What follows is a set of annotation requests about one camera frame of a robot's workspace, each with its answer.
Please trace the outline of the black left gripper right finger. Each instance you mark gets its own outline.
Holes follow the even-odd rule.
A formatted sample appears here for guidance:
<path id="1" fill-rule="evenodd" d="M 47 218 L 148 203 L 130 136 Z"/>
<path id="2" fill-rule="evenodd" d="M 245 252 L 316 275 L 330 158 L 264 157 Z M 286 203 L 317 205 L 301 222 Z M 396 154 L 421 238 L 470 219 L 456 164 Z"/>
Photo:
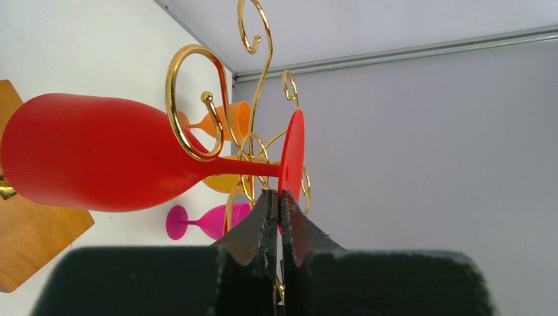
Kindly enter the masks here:
<path id="1" fill-rule="evenodd" d="M 445 250 L 347 250 L 279 200 L 286 315 L 493 315 L 486 280 L 467 255 Z"/>

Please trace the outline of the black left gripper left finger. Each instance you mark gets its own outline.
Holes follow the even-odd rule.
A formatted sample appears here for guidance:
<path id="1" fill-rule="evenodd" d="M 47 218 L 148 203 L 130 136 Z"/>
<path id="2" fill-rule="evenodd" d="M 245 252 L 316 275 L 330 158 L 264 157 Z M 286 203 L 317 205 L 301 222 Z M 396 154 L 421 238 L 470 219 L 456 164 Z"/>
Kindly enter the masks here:
<path id="1" fill-rule="evenodd" d="M 87 247 L 55 267 L 33 315 L 275 315 L 278 193 L 211 246 Z"/>

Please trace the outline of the magenta wine glass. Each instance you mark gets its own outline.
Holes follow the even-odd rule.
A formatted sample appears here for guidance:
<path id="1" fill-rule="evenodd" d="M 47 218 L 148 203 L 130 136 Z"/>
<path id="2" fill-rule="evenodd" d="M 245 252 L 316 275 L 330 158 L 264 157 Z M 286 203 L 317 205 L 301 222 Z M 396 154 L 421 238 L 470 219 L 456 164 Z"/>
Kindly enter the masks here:
<path id="1" fill-rule="evenodd" d="M 181 239 L 189 226 L 198 226 L 208 237 L 218 240 L 224 235 L 226 205 L 219 205 L 207 211 L 197 220 L 189 220 L 188 212 L 181 205 L 173 206 L 166 216 L 166 233 L 172 240 Z"/>

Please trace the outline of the yellow wine glass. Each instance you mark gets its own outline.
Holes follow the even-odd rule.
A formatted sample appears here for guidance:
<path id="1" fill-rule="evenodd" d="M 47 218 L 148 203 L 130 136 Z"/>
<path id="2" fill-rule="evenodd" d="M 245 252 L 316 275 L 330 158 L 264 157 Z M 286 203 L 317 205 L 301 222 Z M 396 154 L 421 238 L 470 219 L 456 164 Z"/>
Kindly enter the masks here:
<path id="1" fill-rule="evenodd" d="M 225 156 L 223 158 L 238 160 L 238 157 L 233 155 Z M 251 179 L 250 176 L 243 176 L 243 178 L 245 179 L 244 184 L 246 185 L 246 188 L 251 190 L 253 183 L 250 181 Z M 218 174 L 218 175 L 207 177 L 202 181 L 207 187 L 209 187 L 214 191 L 223 194 L 229 194 L 236 186 L 236 184 L 241 181 L 241 176 L 237 174 Z M 237 192 L 237 194 L 243 194 L 242 185 L 241 188 L 239 189 L 239 192 Z"/>

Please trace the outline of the orange wine glass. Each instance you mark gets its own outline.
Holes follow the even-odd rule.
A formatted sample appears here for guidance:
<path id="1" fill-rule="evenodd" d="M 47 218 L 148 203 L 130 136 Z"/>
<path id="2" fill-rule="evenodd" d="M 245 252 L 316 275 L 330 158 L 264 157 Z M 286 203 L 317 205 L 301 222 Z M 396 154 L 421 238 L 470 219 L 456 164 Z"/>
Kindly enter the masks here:
<path id="1" fill-rule="evenodd" d="M 223 125 L 223 135 L 225 141 L 232 141 L 230 128 L 234 132 L 237 140 L 241 140 L 248 134 L 251 107 L 246 101 L 229 104 L 228 118 L 230 119 L 231 125 L 228 125 L 228 121 L 225 118 L 223 106 L 217 107 L 216 113 Z M 209 114 L 196 124 L 191 124 L 188 117 L 181 111 L 178 111 L 178 118 L 182 128 L 198 128 L 212 137 L 216 136 L 216 127 Z"/>

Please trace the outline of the red wine glass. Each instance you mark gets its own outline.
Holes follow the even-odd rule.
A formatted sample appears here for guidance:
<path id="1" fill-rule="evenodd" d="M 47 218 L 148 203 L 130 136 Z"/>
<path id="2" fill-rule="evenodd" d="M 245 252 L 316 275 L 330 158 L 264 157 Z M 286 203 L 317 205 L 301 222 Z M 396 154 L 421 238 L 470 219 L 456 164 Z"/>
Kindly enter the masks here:
<path id="1" fill-rule="evenodd" d="M 198 161 L 159 109 L 127 99 L 48 93 L 9 119 L 1 167 L 30 201 L 118 213 L 166 203 L 217 174 L 276 177 L 280 191 L 298 196 L 304 147 L 304 116 L 297 110 L 279 165 L 219 156 Z"/>

